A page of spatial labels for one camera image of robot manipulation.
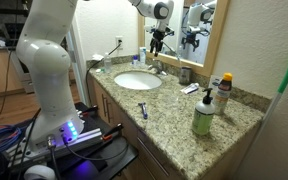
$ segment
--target mirror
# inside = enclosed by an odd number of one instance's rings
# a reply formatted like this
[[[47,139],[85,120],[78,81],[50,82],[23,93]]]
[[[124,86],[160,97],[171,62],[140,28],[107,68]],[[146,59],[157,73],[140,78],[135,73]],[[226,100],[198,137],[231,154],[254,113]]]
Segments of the mirror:
[[[164,38],[164,42],[167,46],[171,47],[174,51],[178,52],[180,45],[182,44],[182,38],[186,37],[184,34],[186,28],[187,17],[185,17],[191,4],[195,2],[208,3],[210,0],[174,0],[174,10],[169,26],[175,31],[174,36],[167,36]],[[178,61],[174,53],[170,53],[170,49],[164,45],[163,49],[165,54],[159,53],[158,57],[154,57],[154,54],[147,53],[147,57],[161,60],[164,63],[171,64],[176,67],[190,66],[197,74],[209,77],[212,73],[214,61],[216,59],[217,50],[225,23],[225,17],[229,0],[218,0],[215,8],[215,13],[212,15],[212,25],[204,24],[202,27],[209,29],[210,34],[208,36],[196,35],[196,39],[199,39],[199,46],[194,47],[192,44],[185,44],[185,49],[182,50],[182,58]],[[139,45],[146,46],[149,49],[149,43],[152,38],[152,34],[145,32],[145,25],[155,25],[156,20],[151,18],[139,17]]]

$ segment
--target kitchen counter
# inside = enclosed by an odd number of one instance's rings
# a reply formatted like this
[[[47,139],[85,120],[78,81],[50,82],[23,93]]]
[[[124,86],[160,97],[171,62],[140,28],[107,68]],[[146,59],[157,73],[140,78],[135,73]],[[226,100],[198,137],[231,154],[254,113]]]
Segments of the kitchen counter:
[[[134,69],[129,63],[116,64],[112,73],[90,74],[111,95],[134,123],[150,138],[186,179],[201,179],[230,149],[258,125],[264,114],[241,103],[229,100],[224,116],[214,116],[210,133],[198,136],[191,130],[194,106],[205,93],[186,95],[185,86],[172,75],[162,76],[162,85],[151,90],[131,90],[120,87],[114,77]],[[143,119],[139,102],[145,102],[148,119]]]

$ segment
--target sink basin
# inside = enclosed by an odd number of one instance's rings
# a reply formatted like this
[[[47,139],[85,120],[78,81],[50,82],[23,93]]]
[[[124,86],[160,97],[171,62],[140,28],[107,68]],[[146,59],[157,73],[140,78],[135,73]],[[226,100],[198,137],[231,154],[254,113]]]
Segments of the sink basin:
[[[122,87],[135,90],[154,89],[162,84],[161,79],[153,74],[135,71],[119,74],[114,81]]]

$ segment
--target pump bottle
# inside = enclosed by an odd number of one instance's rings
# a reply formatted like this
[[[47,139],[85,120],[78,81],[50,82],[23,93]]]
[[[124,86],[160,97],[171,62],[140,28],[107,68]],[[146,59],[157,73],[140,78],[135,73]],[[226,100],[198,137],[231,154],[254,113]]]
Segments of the pump bottle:
[[[215,106],[210,97],[212,88],[204,89],[207,92],[202,101],[195,105],[194,119],[192,123],[192,130],[198,135],[205,135],[210,131],[212,119],[215,113]]]

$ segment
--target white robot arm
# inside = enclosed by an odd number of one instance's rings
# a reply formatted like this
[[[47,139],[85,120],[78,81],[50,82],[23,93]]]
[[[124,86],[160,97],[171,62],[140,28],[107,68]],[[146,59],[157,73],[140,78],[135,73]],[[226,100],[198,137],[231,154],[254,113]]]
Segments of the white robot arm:
[[[172,14],[173,0],[129,1],[143,16],[158,20],[152,44],[159,52]],[[68,141],[74,142],[84,128],[69,88],[70,56],[59,45],[70,29],[76,4],[77,0],[33,1],[16,47],[18,58],[30,71],[41,106],[25,154],[27,158],[47,151],[45,144],[49,135],[54,137],[57,146],[63,146],[63,133]]]
[[[210,18],[214,13],[217,1],[212,1],[207,4],[194,3],[190,6],[188,11],[188,20],[186,27],[186,38],[182,39],[183,47],[185,44],[191,44],[195,49],[199,46],[199,40],[196,40],[196,34],[209,34],[208,30],[200,26],[200,22],[203,24],[212,23]]]
[[[168,23],[173,13],[174,1],[129,0],[129,2],[137,8],[142,16],[158,20],[150,43],[150,52],[152,53],[155,48],[155,56],[157,56],[163,47],[164,37],[170,31]]]

